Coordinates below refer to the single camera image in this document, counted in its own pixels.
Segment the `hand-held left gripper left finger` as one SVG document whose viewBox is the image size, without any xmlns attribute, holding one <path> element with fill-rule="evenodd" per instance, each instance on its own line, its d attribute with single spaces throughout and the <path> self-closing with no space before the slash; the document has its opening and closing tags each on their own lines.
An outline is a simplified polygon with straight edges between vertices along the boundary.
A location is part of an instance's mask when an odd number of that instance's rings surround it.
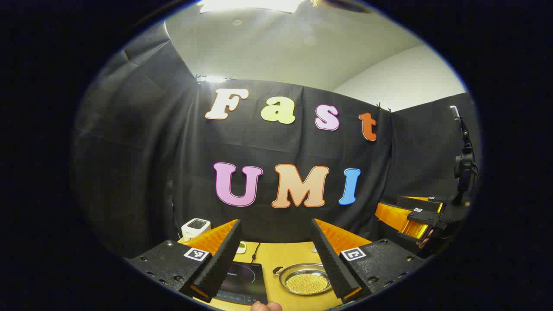
<svg viewBox="0 0 553 311">
<path fill-rule="evenodd" d="M 227 276 L 241 238 L 241 220 L 232 220 L 184 243 L 166 240 L 127 262 L 164 287 L 210 302 Z"/>
</svg>

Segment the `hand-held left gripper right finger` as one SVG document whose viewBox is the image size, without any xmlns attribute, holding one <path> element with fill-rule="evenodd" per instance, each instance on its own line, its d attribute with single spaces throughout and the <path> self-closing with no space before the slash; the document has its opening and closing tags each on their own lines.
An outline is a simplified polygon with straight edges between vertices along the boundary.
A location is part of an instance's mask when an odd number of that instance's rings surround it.
<svg viewBox="0 0 553 311">
<path fill-rule="evenodd" d="M 344 303 L 383 291 L 426 264 L 389 239 L 369 241 L 318 219 L 311 219 L 311 238 Z"/>
</svg>

